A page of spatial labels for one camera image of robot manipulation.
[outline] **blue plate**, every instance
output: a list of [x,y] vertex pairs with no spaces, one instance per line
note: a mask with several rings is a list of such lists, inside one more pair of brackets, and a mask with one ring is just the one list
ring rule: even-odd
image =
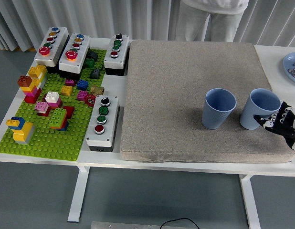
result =
[[289,69],[293,70],[295,69],[295,52],[287,54],[283,59],[283,67],[285,74],[295,82],[295,76],[292,76],[289,73]]

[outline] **blue cup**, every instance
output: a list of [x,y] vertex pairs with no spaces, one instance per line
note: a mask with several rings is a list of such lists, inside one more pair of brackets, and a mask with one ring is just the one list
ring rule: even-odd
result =
[[260,125],[253,118],[254,115],[260,115],[262,118],[268,118],[281,106],[280,99],[270,90],[257,88],[250,93],[245,107],[240,117],[240,124],[248,129],[257,129]]
[[234,95],[222,88],[207,92],[202,115],[202,124],[211,130],[217,129],[237,105]]

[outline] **gray felt pad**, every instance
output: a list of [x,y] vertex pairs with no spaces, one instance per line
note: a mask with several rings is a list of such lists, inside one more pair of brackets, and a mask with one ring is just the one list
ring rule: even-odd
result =
[[[205,94],[225,88],[237,106],[217,130],[201,123]],[[133,41],[121,154],[125,160],[278,163],[295,155],[283,137],[239,118],[255,88],[270,89],[252,44]]]

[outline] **robotic hand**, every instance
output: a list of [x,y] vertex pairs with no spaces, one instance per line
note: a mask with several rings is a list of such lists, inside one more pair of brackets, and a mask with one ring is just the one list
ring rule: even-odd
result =
[[281,135],[287,145],[295,150],[295,108],[281,103],[280,109],[269,118],[254,115],[253,118],[266,130]]

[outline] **cable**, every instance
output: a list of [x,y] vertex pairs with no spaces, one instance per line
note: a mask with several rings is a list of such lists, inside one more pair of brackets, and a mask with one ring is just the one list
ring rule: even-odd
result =
[[189,219],[189,218],[179,218],[179,219],[173,219],[173,220],[169,220],[169,221],[167,221],[167,222],[164,222],[161,226],[160,226],[160,228],[159,229],[161,229],[162,228],[162,226],[163,225],[165,225],[166,223],[169,223],[169,222],[173,222],[173,221],[178,221],[178,220],[181,220],[181,219],[187,219],[187,220],[190,220],[192,223],[194,223],[194,225],[198,228],[198,229],[200,229],[199,228],[199,226],[197,226],[196,225],[196,223],[195,222],[193,222],[191,219]]

